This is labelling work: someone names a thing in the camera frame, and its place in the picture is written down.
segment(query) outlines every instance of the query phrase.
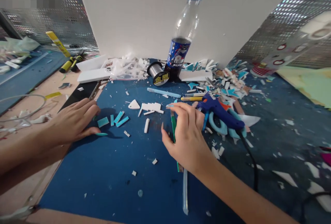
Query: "cable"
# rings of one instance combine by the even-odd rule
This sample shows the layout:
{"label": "cable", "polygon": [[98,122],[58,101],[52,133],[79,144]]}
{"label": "cable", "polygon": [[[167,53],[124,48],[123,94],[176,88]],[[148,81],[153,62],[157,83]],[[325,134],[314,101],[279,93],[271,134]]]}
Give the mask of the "cable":
{"label": "cable", "polygon": [[300,215],[300,223],[305,223],[306,222],[306,214],[305,214],[305,210],[304,210],[304,206],[309,203],[311,200],[315,199],[318,196],[322,196],[322,195],[330,195],[331,196],[331,191],[323,191],[323,192],[318,192],[315,194],[312,194],[310,196],[308,196],[306,199],[304,199],[301,203],[301,215]]}
{"label": "cable", "polygon": [[236,130],[235,132],[239,135],[244,147],[246,148],[249,156],[251,157],[251,160],[252,160],[253,165],[254,165],[254,190],[256,192],[259,192],[259,189],[258,189],[259,188],[259,172],[258,172],[258,167],[256,165],[255,159],[254,159],[251,151],[249,150],[249,148],[247,146],[246,139],[242,135],[241,130]]}
{"label": "cable", "polygon": [[46,100],[47,100],[46,97],[44,97],[43,95],[37,95],[37,94],[24,94],[24,95],[11,96],[11,97],[8,97],[8,98],[5,98],[5,99],[1,99],[1,100],[0,100],[0,103],[3,102],[3,101],[5,101],[5,100],[8,100],[8,99],[18,98],[18,97],[21,98],[21,97],[25,97],[25,96],[40,96],[40,97],[42,97],[42,98],[44,99],[44,101],[43,101],[42,105],[41,105],[39,108],[37,108],[36,110],[32,111],[30,114],[27,114],[26,116],[19,117],[19,118],[16,118],[16,119],[8,119],[8,120],[4,120],[4,121],[0,120],[0,122],[8,122],[8,121],[16,121],[16,120],[20,120],[20,119],[25,119],[25,118],[27,118],[27,117],[29,117],[29,116],[35,114],[35,113],[38,112],[39,110],[41,110],[41,108],[44,107],[44,105],[45,105],[45,103],[46,103]]}

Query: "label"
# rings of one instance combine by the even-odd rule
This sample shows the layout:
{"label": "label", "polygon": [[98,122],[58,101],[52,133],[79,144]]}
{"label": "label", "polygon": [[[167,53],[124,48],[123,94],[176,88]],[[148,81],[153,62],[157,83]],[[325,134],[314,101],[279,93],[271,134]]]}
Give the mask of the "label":
{"label": "label", "polygon": [[59,96],[59,95],[61,95],[60,92],[55,92],[55,93],[49,94],[49,95],[47,95],[45,97],[46,97],[46,99],[50,99],[50,98],[53,98],[53,97]]}
{"label": "label", "polygon": [[160,86],[160,85],[163,85],[165,84],[167,81],[169,80],[169,73],[168,72],[160,72],[158,73],[154,79],[153,79],[153,84],[155,86]]}
{"label": "label", "polygon": [[183,38],[175,38],[171,41],[167,65],[170,68],[181,68],[191,42]]}

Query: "plastic bottle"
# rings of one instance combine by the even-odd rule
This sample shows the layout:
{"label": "plastic bottle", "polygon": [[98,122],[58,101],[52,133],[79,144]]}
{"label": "plastic bottle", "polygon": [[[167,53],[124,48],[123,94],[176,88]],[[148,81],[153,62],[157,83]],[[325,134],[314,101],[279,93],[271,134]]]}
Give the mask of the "plastic bottle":
{"label": "plastic bottle", "polygon": [[194,39],[199,23],[198,10],[201,0],[187,0],[187,3],[177,19],[174,35],[171,40],[165,71],[170,74],[170,80],[178,77],[187,51]]}
{"label": "plastic bottle", "polygon": [[309,49],[316,47],[331,35],[331,11],[326,11],[301,27],[286,42],[278,44],[258,65],[251,69],[252,75],[267,78],[279,68],[286,66]]}

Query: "foam triangle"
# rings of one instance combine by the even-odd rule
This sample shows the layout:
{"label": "foam triangle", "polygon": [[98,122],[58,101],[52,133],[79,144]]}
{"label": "foam triangle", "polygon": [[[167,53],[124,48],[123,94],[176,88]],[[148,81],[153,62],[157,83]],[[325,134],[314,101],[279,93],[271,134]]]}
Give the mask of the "foam triangle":
{"label": "foam triangle", "polygon": [[140,106],[135,99],[129,104],[129,109],[140,109]]}

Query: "finger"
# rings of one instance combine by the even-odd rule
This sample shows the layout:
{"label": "finger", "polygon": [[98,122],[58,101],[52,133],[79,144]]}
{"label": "finger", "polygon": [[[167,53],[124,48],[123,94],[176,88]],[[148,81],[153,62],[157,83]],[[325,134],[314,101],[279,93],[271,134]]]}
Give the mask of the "finger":
{"label": "finger", "polygon": [[184,110],[178,106],[168,107],[167,109],[170,109],[170,110],[176,112],[176,114],[178,115],[177,128],[179,130],[181,130],[182,132],[187,131],[187,129],[189,128],[189,115],[186,112],[186,110]]}
{"label": "finger", "polygon": [[179,102],[179,103],[173,103],[174,106],[179,106],[182,109],[186,110],[189,116],[189,127],[195,126],[195,108],[188,105],[187,103]]}
{"label": "finger", "polygon": [[199,102],[194,102],[194,103],[192,104],[192,107],[193,107],[193,108],[196,108],[198,104],[199,104]]}
{"label": "finger", "polygon": [[87,126],[94,116],[98,115],[98,112],[100,112],[100,108],[97,105],[92,105],[90,108],[85,112],[83,115],[82,121],[85,126]]}
{"label": "finger", "polygon": [[79,101],[73,106],[73,109],[79,109],[83,107],[85,104],[87,104],[90,100],[88,98],[84,98],[83,100]]}
{"label": "finger", "polygon": [[162,122],[162,126],[161,126],[161,133],[162,133],[162,142],[163,142],[164,146],[166,147],[166,149],[168,150],[169,154],[171,155],[172,150],[174,148],[174,143],[169,138],[169,135],[167,134],[167,132],[164,130],[163,122]]}
{"label": "finger", "polygon": [[79,103],[79,102],[75,102],[75,103],[69,105],[68,107],[69,107],[69,108],[72,108],[72,107],[74,107],[77,103]]}
{"label": "finger", "polygon": [[197,128],[199,131],[202,130],[203,128],[203,122],[204,122],[204,113],[202,113],[199,110],[195,110],[195,115],[196,115],[196,120],[195,120],[195,124],[197,125]]}
{"label": "finger", "polygon": [[84,106],[82,106],[79,111],[82,111],[83,114],[86,113],[86,111],[88,111],[88,109],[93,106],[93,105],[97,105],[97,102],[95,100],[89,101],[88,103],[86,103]]}
{"label": "finger", "polygon": [[90,136],[92,134],[101,133],[100,129],[97,127],[91,127],[83,130],[80,134],[77,135],[76,141],[85,138],[86,136]]}

